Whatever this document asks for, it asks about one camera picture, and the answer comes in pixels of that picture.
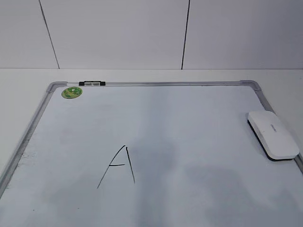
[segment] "plastic corner piece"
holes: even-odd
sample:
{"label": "plastic corner piece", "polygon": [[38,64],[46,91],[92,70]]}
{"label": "plastic corner piece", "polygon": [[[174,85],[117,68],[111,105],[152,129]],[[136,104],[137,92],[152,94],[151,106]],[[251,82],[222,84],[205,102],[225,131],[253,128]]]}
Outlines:
{"label": "plastic corner piece", "polygon": [[250,86],[255,91],[261,91],[260,85],[254,80],[240,80],[242,85]]}
{"label": "plastic corner piece", "polygon": [[50,93],[50,92],[54,92],[56,90],[56,88],[58,87],[65,87],[67,85],[67,81],[56,81],[56,82],[52,82],[46,92]]}

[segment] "green sticker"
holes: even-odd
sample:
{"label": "green sticker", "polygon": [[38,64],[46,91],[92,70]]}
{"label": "green sticker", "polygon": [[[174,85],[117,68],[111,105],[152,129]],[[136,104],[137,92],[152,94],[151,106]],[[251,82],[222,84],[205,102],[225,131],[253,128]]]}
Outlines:
{"label": "green sticker", "polygon": [[62,92],[63,98],[77,98],[82,94],[80,87],[69,87]]}

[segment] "white wall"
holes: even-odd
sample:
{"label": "white wall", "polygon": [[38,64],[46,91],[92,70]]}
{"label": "white wall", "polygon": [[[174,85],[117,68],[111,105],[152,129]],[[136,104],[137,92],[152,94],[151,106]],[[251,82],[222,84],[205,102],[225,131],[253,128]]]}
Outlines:
{"label": "white wall", "polygon": [[[180,69],[188,0],[41,0],[62,69]],[[302,69],[303,0],[190,0],[184,69]],[[0,68],[58,68],[39,0],[0,2]]]}
{"label": "white wall", "polygon": [[0,68],[57,68],[38,0],[0,1]]}
{"label": "white wall", "polygon": [[180,69],[187,0],[41,0],[62,69]]}
{"label": "white wall", "polygon": [[183,68],[303,68],[303,0],[191,0]]}

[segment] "white table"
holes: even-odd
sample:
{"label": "white table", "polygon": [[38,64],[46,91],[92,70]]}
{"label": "white table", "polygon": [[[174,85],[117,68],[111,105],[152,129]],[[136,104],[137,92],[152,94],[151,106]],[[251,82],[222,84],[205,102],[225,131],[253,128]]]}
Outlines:
{"label": "white table", "polygon": [[0,172],[53,81],[255,80],[303,151],[303,70],[0,70]]}

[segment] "silver frame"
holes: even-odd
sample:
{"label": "silver frame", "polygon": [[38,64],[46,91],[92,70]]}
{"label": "silver frame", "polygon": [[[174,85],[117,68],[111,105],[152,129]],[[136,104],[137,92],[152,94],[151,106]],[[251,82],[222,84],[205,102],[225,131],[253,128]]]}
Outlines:
{"label": "silver frame", "polygon": [[[0,178],[0,198],[6,189],[9,181],[14,174],[15,169],[21,159],[24,150],[26,149],[30,138],[32,137],[36,126],[39,123],[41,116],[43,115],[44,110],[46,109],[49,100],[52,98],[53,92],[58,87],[69,87],[69,86],[78,86],[79,83],[73,82],[68,83],[66,81],[58,81],[51,83],[47,90],[44,98],[42,99],[40,105],[38,106],[32,120],[30,121],[25,133],[23,134],[17,148],[15,149],[11,159],[9,160],[6,168],[4,169],[1,178]],[[240,80],[240,81],[218,81],[218,82],[107,82],[107,87],[125,87],[125,86],[249,86],[251,87],[256,95],[258,96],[261,104],[265,110],[275,112],[270,106],[269,102],[265,98],[261,87],[259,84],[253,80]],[[303,158],[299,154],[294,158],[296,164],[298,165],[300,171],[303,173]]]}

